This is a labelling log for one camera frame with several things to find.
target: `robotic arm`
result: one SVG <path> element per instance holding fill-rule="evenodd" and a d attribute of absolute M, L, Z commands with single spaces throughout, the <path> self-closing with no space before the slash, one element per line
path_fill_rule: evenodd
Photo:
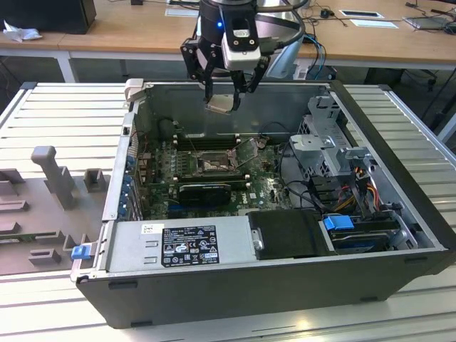
<path fill-rule="evenodd" d="M 259 7 L 256 0 L 200 0 L 201 36 L 196 33 L 180 50 L 192 80 L 204 86 L 204 101 L 211 110 L 228 113 L 237 110 L 241 97 L 253 93 L 266 73 L 271 55 L 296 41 L 305 33 L 304 23 L 296 9 L 308 0 L 291 5 Z M 299 32 L 286 41 L 259 38 L 255 16 L 258 13 L 291 11 L 300 23 Z M 244 70 L 253 70 L 246 80 Z M 213 95 L 213 78 L 230 77 L 234 95 Z"/>

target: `motherboard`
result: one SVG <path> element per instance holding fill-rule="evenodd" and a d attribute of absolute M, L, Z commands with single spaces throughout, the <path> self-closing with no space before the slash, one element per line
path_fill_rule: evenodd
<path fill-rule="evenodd" d="M 144 219 L 292 208 L 277 174 L 278 145 L 260 138 L 245 138 L 227 149 L 202 150 L 202 145 L 207 146 L 194 139 L 182 149 L 164 141 L 138 156 Z"/>

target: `wooden desk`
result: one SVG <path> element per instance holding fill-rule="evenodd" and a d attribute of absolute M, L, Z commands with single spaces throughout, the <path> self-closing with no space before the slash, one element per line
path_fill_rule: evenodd
<path fill-rule="evenodd" d="M 180 54 L 180 45 L 196 24 L 195 17 L 165 16 L 165 4 L 95 0 L 95 6 L 97 16 L 89 32 L 65 35 L 60 49 Z"/>
<path fill-rule="evenodd" d="M 338 10 L 380 12 L 385 20 L 401 20 L 404 16 L 421 16 L 421 12 L 405 7 L 405 0 L 318 0 Z M 420 8 L 447 11 L 451 4 L 420 0 Z M 165 4 L 145 2 L 131 6 L 128 0 L 109 2 L 95 0 L 97 16 L 86 35 L 43 33 L 37 41 L 16 43 L 0 37 L 0 55 L 53 57 L 59 62 L 66 82 L 77 81 L 72 58 L 111 58 L 120 60 L 181 61 L 180 44 L 191 35 L 196 18 L 165 16 Z M 319 19 L 320 8 L 302 10 L 303 16 Z M 415 31 L 405 22 L 394 22 L 398 28 L 357 27 L 349 20 L 344 27 L 338 20 L 318 21 L 318 40 L 326 47 L 326 64 L 331 66 L 363 66 L 379 68 L 427 68 L 450 70 L 456 66 L 456 37 L 441 31 Z M 312 32 L 309 24 L 307 31 Z M 299 52 L 299 68 L 315 58 L 312 45 Z"/>
<path fill-rule="evenodd" d="M 338 18 L 347 19 L 340 9 L 376 11 L 385 18 L 381 20 L 402 20 L 403 17 L 423 16 L 420 11 L 405 6 L 405 0 L 318 0 L 320 5 L 330 6 Z M 439 1 L 419 1 L 420 8 L 448 11 L 456 5 Z M 321 9 L 317 6 L 303 10 L 303 16 L 319 16 Z M 329 61 L 375 61 L 399 63 L 436 63 L 456 66 L 456 36 L 442 31 L 434 33 L 416 31 L 410 24 L 401 21 L 393 22 L 398 28 L 357 27 L 351 21 L 344 20 L 344 27 L 339 20 L 321 19 L 316 26 L 316 35 L 327 51 Z M 312 28 L 306 25 L 307 32 Z M 301 49 L 300 57 L 310 51 L 315 56 L 315 48 L 306 46 Z"/>
<path fill-rule="evenodd" d="M 10 41 L 5 35 L 0 34 L 0 48 L 30 48 L 36 50 L 58 50 L 58 43 L 65 36 L 64 33 L 46 32 L 43 38 L 33 41 Z"/>

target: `black computer case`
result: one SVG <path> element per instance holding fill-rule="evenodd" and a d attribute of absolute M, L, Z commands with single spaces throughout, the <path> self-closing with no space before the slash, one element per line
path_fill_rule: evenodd
<path fill-rule="evenodd" d="M 5 20 L 23 29 L 85 34 L 95 16 L 93 0 L 0 1 L 1 26 Z"/>

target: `warning label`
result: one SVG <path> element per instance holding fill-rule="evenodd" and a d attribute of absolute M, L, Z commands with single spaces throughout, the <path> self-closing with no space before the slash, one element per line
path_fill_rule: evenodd
<path fill-rule="evenodd" d="M 164 228 L 162 265 L 164 267 L 219 263 L 215 226 Z"/>

